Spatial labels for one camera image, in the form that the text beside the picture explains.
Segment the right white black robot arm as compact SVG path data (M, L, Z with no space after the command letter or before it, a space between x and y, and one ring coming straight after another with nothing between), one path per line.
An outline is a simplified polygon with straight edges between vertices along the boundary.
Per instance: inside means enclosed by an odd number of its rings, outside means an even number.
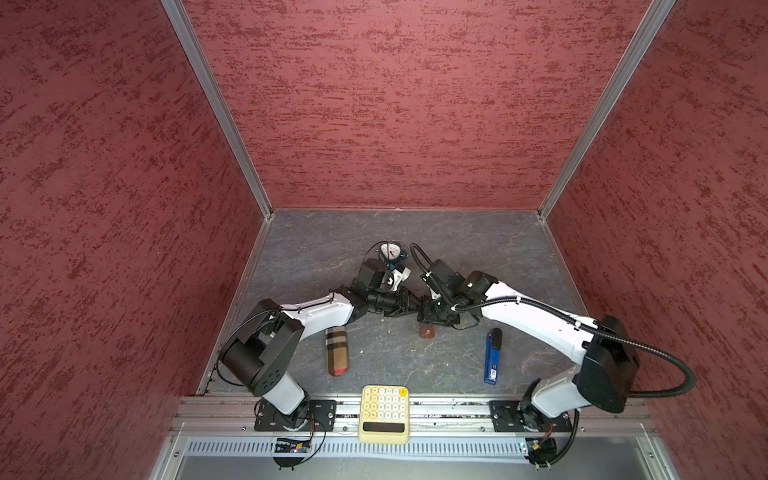
M639 368L620 321L605 324L552 307L481 271L464 277L441 260L421 279L435 297L428 302L440 319L468 313L513 327L571 361L565 371L529 385L518 410L533 424L567 411L594 406L621 413Z

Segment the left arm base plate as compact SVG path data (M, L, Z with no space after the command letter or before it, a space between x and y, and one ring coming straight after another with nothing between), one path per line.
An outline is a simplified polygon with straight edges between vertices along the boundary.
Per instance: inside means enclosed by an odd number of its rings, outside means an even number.
M334 400L304 400L296 411L284 414L266 400L254 407L256 432L332 431L338 402Z

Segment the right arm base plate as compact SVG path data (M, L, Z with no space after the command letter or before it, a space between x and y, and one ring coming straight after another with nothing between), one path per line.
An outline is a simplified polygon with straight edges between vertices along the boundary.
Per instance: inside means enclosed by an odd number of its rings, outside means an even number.
M492 400L488 404L496 433L569 433L572 422L567 413L550 418L520 401Z

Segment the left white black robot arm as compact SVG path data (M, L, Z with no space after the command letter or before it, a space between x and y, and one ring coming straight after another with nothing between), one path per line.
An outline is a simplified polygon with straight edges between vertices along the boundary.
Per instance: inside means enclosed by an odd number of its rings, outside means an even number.
M417 313L420 306L421 300L406 288L383 292L342 286L299 304L279 305L266 299L224 342L218 363L282 415L302 418L308 394L288 373L300 341L344 327L370 312L397 318Z

